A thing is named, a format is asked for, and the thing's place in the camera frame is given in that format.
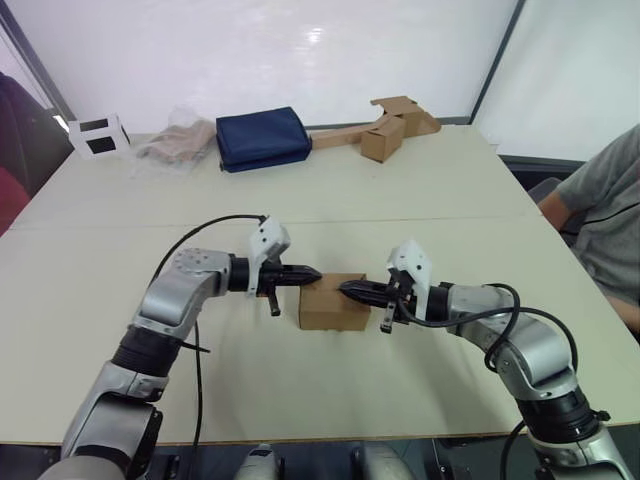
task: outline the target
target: transparent plastic bag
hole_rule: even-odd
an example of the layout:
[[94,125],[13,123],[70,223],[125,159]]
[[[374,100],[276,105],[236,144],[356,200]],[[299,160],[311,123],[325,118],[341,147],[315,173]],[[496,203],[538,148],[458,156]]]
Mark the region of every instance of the transparent plastic bag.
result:
[[213,122],[189,108],[174,108],[169,126],[135,147],[137,166],[189,173],[209,151],[215,133]]

